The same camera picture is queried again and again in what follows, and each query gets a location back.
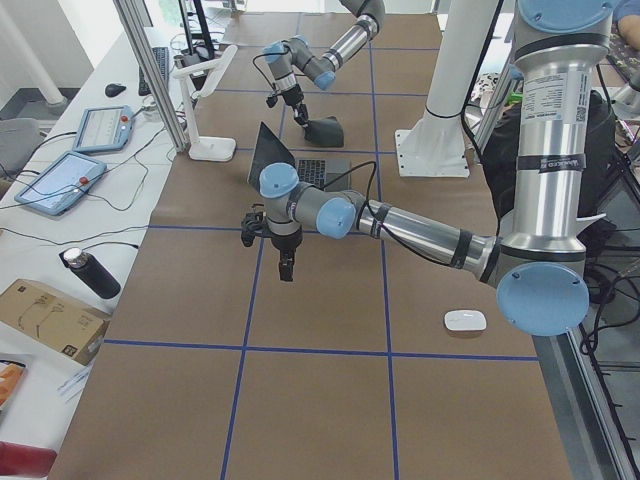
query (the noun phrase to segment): white table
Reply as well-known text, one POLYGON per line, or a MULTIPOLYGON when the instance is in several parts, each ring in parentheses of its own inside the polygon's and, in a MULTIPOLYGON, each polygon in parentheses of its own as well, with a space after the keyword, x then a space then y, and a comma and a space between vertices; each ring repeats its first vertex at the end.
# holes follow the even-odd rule
MULTIPOLYGON (((152 29, 148 30, 148 37, 152 46, 169 43, 152 29)), ((178 82, 171 79, 169 86, 171 99, 174 106, 178 107, 181 103, 178 82)), ((70 103, 51 130, 50 136, 77 130, 86 108, 129 105, 134 112, 137 111, 143 99, 138 96, 137 87, 137 62, 128 39, 123 34, 70 103), (114 98, 108 98, 104 94, 104 88, 108 83, 122 83, 127 89, 114 98)), ((113 168, 127 160, 162 128, 162 122, 153 122, 142 114, 138 115, 125 148, 113 154, 101 155, 99 158, 107 163, 108 168, 113 168)), ((73 136, 69 136, 43 145, 26 168, 42 171, 60 154, 69 150, 72 143, 73 136)), ((0 209, 0 226, 56 242, 145 226, 166 181, 174 153, 169 135, 163 131, 137 156, 149 169, 149 173, 131 208, 124 212, 114 210, 103 200, 84 197, 59 218, 41 215, 24 206, 0 209)), ((126 207, 144 173, 144 168, 130 159, 122 167, 105 175, 90 193, 104 196, 118 207, 126 207)), ((26 181, 28 177, 25 175, 21 179, 26 181)), ((0 201, 0 207, 15 205, 13 197, 21 188, 22 185, 14 184, 0 201)), ((99 298, 64 268, 58 253, 70 246, 86 247, 102 241, 140 244, 145 231, 133 229, 68 246, 51 245, 4 232, 0 235, 0 291, 4 291, 18 278, 38 280, 89 305, 112 313, 119 296, 110 300, 99 298)), ((123 245, 102 245, 91 252, 124 287, 137 250, 123 245)), ((26 377, 18 388, 6 416, 0 421, 0 440, 58 450, 80 395, 65 403, 56 389, 81 370, 82 366, 1 322, 0 353, 18 354, 28 363, 26 377)))

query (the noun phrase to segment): red cylinder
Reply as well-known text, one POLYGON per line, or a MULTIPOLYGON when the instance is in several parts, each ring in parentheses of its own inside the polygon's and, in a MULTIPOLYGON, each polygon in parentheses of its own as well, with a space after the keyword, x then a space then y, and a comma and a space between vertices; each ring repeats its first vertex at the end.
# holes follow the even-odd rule
POLYGON ((0 442, 0 475, 46 477, 57 455, 49 448, 0 442))

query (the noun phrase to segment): tablet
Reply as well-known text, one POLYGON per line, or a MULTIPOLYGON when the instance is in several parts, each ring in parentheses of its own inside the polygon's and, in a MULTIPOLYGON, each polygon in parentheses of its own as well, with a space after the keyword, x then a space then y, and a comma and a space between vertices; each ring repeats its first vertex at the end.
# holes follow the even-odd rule
POLYGON ((130 107, 88 108, 84 111, 73 150, 81 153, 102 153, 121 150, 133 125, 130 107))
POLYGON ((106 172, 107 165, 78 152, 63 153, 14 198, 47 215, 71 208, 106 172))

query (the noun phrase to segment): black bottle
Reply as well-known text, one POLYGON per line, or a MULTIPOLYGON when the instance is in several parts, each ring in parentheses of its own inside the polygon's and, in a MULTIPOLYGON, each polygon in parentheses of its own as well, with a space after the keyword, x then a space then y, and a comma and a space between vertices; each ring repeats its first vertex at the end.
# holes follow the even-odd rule
POLYGON ((62 259, 69 269, 91 290, 102 298, 113 298, 120 293, 120 284, 96 257, 79 248, 70 248, 62 259))

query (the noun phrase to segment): brown box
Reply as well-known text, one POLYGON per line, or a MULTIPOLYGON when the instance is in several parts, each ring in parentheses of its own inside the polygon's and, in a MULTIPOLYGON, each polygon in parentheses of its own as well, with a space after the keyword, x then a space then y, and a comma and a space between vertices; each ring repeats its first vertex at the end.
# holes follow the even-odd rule
POLYGON ((86 365, 98 352, 109 316, 44 283, 20 279, 0 295, 0 320, 86 365))

